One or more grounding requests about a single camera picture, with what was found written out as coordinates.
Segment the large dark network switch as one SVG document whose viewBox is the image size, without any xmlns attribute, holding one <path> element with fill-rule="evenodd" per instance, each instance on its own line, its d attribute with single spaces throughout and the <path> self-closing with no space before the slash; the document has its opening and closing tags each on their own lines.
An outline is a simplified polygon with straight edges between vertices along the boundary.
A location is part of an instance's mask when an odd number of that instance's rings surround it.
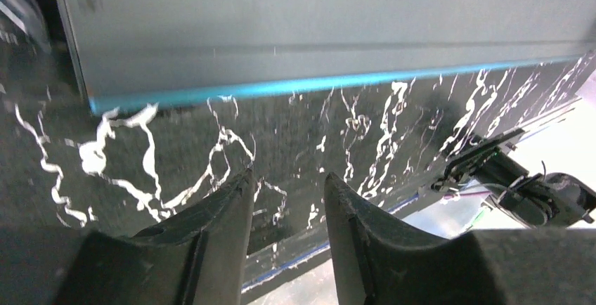
<svg viewBox="0 0 596 305">
<path fill-rule="evenodd" d="M 57 0 L 92 113 L 362 86 L 595 48 L 595 0 Z"/>
</svg>

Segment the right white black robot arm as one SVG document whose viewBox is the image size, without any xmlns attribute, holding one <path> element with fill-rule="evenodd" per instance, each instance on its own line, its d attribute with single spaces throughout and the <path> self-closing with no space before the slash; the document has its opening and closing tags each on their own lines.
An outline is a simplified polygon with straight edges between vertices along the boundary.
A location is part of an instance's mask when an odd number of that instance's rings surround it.
<svg viewBox="0 0 596 305">
<path fill-rule="evenodd" d="M 594 223 L 595 191 L 576 177 L 559 172 L 530 174 L 508 155 L 524 134 L 513 129 L 490 138 L 473 136 L 470 147 L 450 155 L 429 189 L 458 193 L 469 180 L 491 194 L 491 204 L 530 228 Z"/>
</svg>

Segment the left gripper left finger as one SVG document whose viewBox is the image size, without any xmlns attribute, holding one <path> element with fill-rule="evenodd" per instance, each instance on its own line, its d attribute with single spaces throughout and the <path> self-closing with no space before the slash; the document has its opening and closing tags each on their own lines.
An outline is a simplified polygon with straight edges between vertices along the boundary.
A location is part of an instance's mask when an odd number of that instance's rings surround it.
<svg viewBox="0 0 596 305">
<path fill-rule="evenodd" d="M 87 233 L 56 303 L 238 304 L 254 193 L 245 169 L 134 236 Z"/>
</svg>

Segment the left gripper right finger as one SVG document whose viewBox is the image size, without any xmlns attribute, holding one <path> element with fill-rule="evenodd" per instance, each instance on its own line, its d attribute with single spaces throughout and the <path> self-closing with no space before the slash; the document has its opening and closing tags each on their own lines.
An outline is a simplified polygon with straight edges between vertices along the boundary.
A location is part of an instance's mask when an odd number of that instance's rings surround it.
<svg viewBox="0 0 596 305">
<path fill-rule="evenodd" d="M 341 304 L 594 304 L 595 231 L 469 231 L 440 238 L 328 174 L 324 206 Z"/>
</svg>

